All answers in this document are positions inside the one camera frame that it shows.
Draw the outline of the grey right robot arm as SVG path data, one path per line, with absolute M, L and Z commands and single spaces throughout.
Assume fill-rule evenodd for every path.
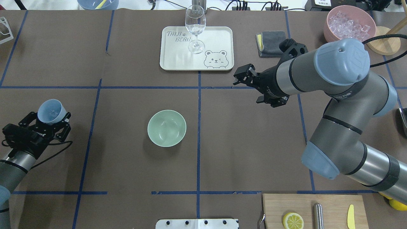
M 278 64 L 261 73 L 253 64 L 238 67 L 235 85 L 261 93 L 256 103 L 285 105 L 291 95 L 323 91 L 330 97 L 322 119 L 307 142 L 301 162 L 314 173 L 333 180 L 350 177 L 372 191 L 406 204 L 406 164 L 360 141 L 373 117 L 397 103 L 395 88 L 370 69 L 362 42 L 346 38 L 308 51 L 286 39 Z

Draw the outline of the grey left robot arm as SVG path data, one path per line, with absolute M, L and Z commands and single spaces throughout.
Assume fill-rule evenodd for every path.
M 38 113 L 30 112 L 17 125 L 7 124 L 2 132 L 5 139 L 3 146 L 11 151 L 0 162 L 1 188 L 1 228 L 10 229 L 9 199 L 26 174 L 38 166 L 36 162 L 50 145 L 67 144 L 66 141 L 71 127 L 69 119 L 71 113 L 62 116 L 62 120 L 48 125 L 39 120 Z

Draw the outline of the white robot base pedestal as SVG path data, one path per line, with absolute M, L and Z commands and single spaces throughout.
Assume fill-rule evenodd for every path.
M 156 229 L 239 229 L 237 219 L 161 219 Z

